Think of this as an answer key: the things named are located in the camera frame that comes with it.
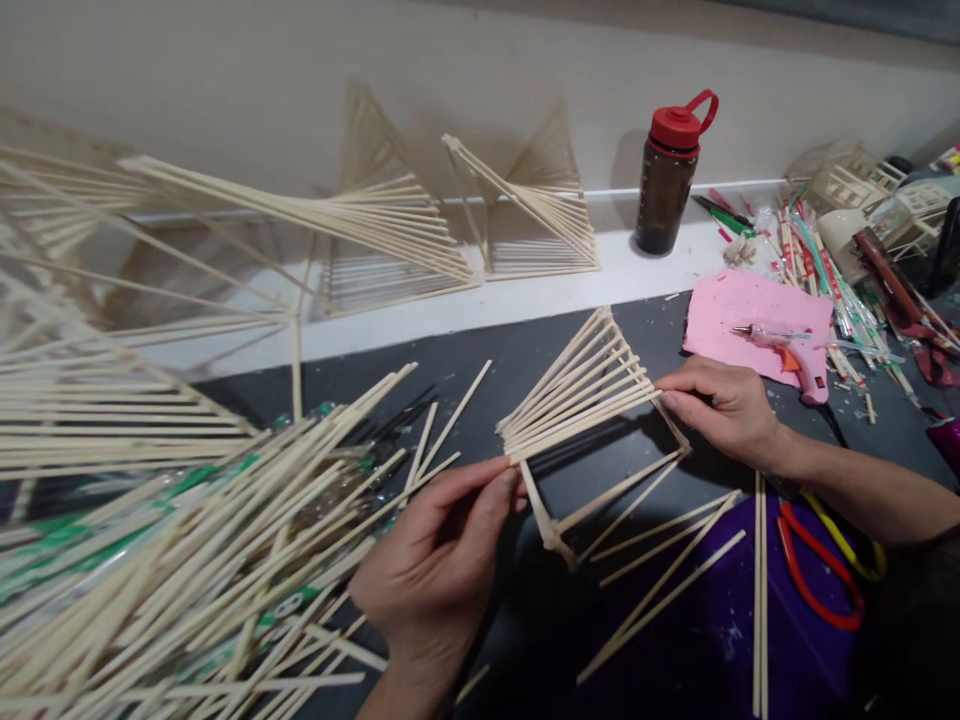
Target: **human hand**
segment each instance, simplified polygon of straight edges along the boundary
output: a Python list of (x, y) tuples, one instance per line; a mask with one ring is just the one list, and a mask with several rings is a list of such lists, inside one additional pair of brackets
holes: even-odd
[[(654, 386), (660, 401), (697, 430), (717, 450), (763, 472), (777, 472), (792, 443), (767, 400), (763, 381), (753, 370), (694, 355)], [(691, 392), (708, 395), (713, 404)]]
[(517, 479), (506, 457), (442, 473), (350, 582), (353, 601), (387, 642), (389, 672), (421, 694), (445, 694), (473, 643), (500, 530), (511, 509), (526, 506)]

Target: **red handle loop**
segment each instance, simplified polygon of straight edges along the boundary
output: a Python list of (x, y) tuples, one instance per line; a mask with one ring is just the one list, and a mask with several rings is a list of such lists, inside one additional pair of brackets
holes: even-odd
[[(797, 536), (813, 550), (817, 556), (843, 581), (850, 594), (850, 600), (853, 604), (853, 612), (849, 615), (840, 615), (828, 610), (807, 587), (806, 581), (797, 565), (797, 556), (793, 549), (793, 539), (790, 537), (790, 531), (793, 530)], [(780, 534), (780, 543), (783, 546), (783, 555), (787, 563), (787, 570), (793, 580), (794, 585), (800, 592), (801, 597), (806, 601), (810, 609), (819, 615), (823, 620), (833, 625), (839, 630), (854, 631), (860, 627), (865, 614), (865, 604), (860, 588), (857, 587), (853, 577), (846, 567), (827, 550), (820, 542), (810, 534), (810, 532), (800, 524), (793, 514), (793, 508), (788, 504), (780, 506), (780, 517), (777, 518), (777, 531)]]
[(703, 105), (706, 102), (707, 98), (710, 98), (710, 108), (707, 110), (707, 116), (703, 119), (703, 122), (700, 123), (700, 134), (702, 135), (707, 131), (713, 124), (713, 118), (717, 114), (717, 108), (720, 107), (720, 98), (717, 97), (717, 94), (713, 90), (704, 90), (702, 93), (697, 95), (693, 100), (687, 103), (687, 110), (693, 112), (698, 107)]

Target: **dark brown bottle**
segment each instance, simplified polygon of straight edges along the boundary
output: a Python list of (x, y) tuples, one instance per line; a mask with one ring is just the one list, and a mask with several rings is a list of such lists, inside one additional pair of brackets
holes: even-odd
[[(693, 111), (707, 98), (710, 109), (701, 122)], [(664, 107), (653, 114), (643, 148), (637, 211), (637, 245), (645, 253), (668, 255), (673, 250), (700, 159), (700, 136), (713, 123), (719, 103), (712, 90), (704, 90), (686, 107)]]

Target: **pink paper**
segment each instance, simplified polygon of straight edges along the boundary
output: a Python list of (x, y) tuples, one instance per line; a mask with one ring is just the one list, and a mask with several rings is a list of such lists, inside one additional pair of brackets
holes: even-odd
[[(737, 326), (758, 323), (810, 332), (816, 344), (830, 337), (833, 303), (815, 298), (789, 285), (780, 285), (752, 273), (726, 270), (697, 283), (687, 310), (687, 335), (683, 349), (728, 365), (741, 365), (793, 387), (796, 373), (783, 372), (780, 355), (734, 333)], [(814, 351), (812, 369), (826, 377), (827, 352)]]

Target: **red bottle cap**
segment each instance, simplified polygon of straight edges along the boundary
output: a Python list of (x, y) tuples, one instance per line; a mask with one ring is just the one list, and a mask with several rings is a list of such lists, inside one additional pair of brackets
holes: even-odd
[[(707, 110), (707, 116), (701, 122), (693, 114), (693, 111), (706, 102), (707, 98), (710, 98), (710, 109)], [(713, 123), (719, 104), (720, 98), (712, 90), (704, 90), (691, 100), (686, 107), (678, 105), (676, 107), (660, 108), (653, 114), (650, 137), (669, 149), (695, 149), (699, 153), (700, 136)]]

